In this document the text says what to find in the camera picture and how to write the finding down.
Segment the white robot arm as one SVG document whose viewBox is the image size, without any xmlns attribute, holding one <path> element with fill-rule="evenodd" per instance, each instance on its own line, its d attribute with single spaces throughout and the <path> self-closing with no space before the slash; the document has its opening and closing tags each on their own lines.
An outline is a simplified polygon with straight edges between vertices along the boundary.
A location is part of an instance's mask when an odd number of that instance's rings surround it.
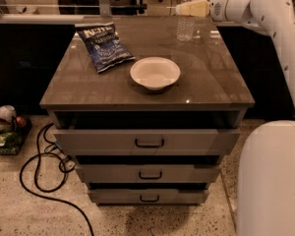
<svg viewBox="0 0 295 236">
<path fill-rule="evenodd" d="M 292 0 L 192 0 L 180 16 L 211 16 L 270 37 L 295 111 Z M 245 141 L 238 169 L 237 236 L 295 236 L 295 119 L 274 119 Z"/>
</svg>

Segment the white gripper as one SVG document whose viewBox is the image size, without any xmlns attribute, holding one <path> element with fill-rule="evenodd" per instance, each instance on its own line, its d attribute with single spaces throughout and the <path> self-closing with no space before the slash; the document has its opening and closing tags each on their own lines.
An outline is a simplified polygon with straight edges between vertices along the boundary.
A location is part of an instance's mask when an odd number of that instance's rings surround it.
<svg viewBox="0 0 295 236">
<path fill-rule="evenodd" d="M 192 0 L 176 6 L 180 16 L 206 17 L 209 14 L 217 22 L 239 22 L 241 5 L 238 0 Z"/>
</svg>

